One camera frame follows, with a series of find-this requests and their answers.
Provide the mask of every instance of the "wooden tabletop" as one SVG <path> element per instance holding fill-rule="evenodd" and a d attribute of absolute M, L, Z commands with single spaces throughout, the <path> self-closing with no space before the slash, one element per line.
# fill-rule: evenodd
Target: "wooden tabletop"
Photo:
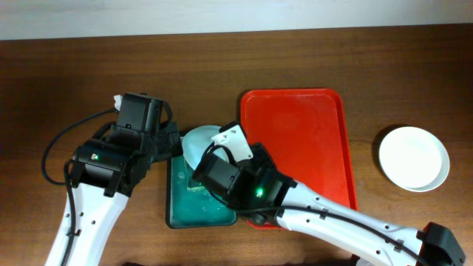
<path fill-rule="evenodd" d="M 0 42 L 0 265 L 45 263 L 66 202 L 41 176 L 60 130 L 146 92 L 170 102 L 181 129 L 237 119 L 249 89 L 330 87 L 344 101 L 360 211 L 423 228 L 450 228 L 473 260 L 473 25 L 150 35 Z M 65 135 L 47 161 L 56 180 L 74 149 L 114 115 Z M 412 193 L 376 164 L 386 127 L 418 126 L 449 152 L 446 182 Z M 136 187 L 101 265 L 283 265 L 347 258 L 290 231 L 242 220 L 220 228 L 165 224 L 166 164 Z"/>

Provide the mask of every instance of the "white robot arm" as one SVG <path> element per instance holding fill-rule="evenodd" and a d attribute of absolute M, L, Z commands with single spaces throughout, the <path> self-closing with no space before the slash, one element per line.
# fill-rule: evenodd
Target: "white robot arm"
<path fill-rule="evenodd" d="M 72 244 L 66 264 L 69 266 L 98 265 L 103 248 L 109 238 L 113 225 L 128 202 L 128 197 L 116 193 L 113 197 L 103 195 L 103 188 L 88 184 L 79 184 L 72 189 L 76 210 L 75 241 Z M 71 228 L 71 209 L 69 199 L 66 202 L 61 226 L 46 266 L 58 266 L 64 257 Z"/>
<path fill-rule="evenodd" d="M 66 185 L 63 219 L 46 265 L 98 265 L 110 232 L 125 208 L 133 188 L 152 163 L 182 155 L 177 124 L 169 105 L 146 95 L 115 97 L 115 109 L 88 117 L 62 131 L 48 145 L 43 175 L 54 185 Z M 118 112 L 117 122 L 102 126 L 79 146 L 64 166 L 65 183 L 51 180 L 45 161 L 53 143 L 66 131 L 98 115 Z M 165 109 L 167 121 L 160 122 Z"/>
<path fill-rule="evenodd" d="M 419 231 L 384 222 L 283 175 L 264 146 L 249 146 L 235 123 L 222 127 L 212 139 L 193 178 L 253 223 L 269 222 L 323 239 L 361 257 L 364 265 L 461 266 L 466 260 L 452 232 L 441 225 L 430 223 Z M 213 155 L 217 149 L 225 150 L 228 162 Z"/>

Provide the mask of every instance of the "black cable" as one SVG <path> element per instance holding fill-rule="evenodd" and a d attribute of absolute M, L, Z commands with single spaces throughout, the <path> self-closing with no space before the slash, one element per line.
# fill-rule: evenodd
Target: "black cable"
<path fill-rule="evenodd" d="M 72 185 L 71 180 L 69 178 L 69 166 L 71 163 L 74 163 L 74 160 L 68 160 L 64 165 L 64 179 L 66 184 L 67 196 L 69 197 L 69 208 L 71 212 L 71 227 L 69 229 L 69 233 L 67 236 L 69 240 L 67 241 L 66 250 L 64 251 L 64 256 L 62 257 L 61 266 L 66 266 L 67 260 L 69 259 L 69 255 L 71 254 L 72 244 L 74 244 L 74 237 L 75 237 L 75 203 L 74 203 L 74 195 L 72 195 Z"/>
<path fill-rule="evenodd" d="M 52 146 L 54 145 L 54 143 L 56 143 L 56 141 L 58 141 L 58 139 L 63 135 L 65 134 L 66 132 L 68 132 L 70 129 L 73 129 L 75 128 L 76 126 L 79 126 L 81 125 L 82 123 L 85 123 L 93 118 L 96 118 L 96 117 L 99 117 L 101 115 L 104 115 L 104 114 L 108 114 L 108 113 L 112 113 L 112 112 L 118 112 L 117 109 L 115 108 L 112 108 L 112 109 L 108 109 L 106 111 L 103 111 L 103 112 L 99 112 L 95 115 L 91 115 L 89 116 L 88 118 L 85 118 L 83 120 L 80 120 L 78 121 L 77 123 L 74 123 L 72 124 L 71 126 L 68 126 L 65 130 L 63 130 L 61 133 L 59 133 L 57 136 L 55 136 L 50 144 L 48 144 L 48 146 L 46 147 L 46 150 L 44 151 L 43 153 L 43 158 L 41 159 L 41 171 L 43 173 L 43 176 L 44 176 L 44 179 L 46 179 L 47 182 L 53 184 L 53 185 L 65 185 L 64 182 L 58 182 L 58 181 L 54 181 L 53 179 L 51 179 L 51 177 L 47 174 L 46 172 L 46 158 L 47 158 L 47 155 L 49 154 Z"/>

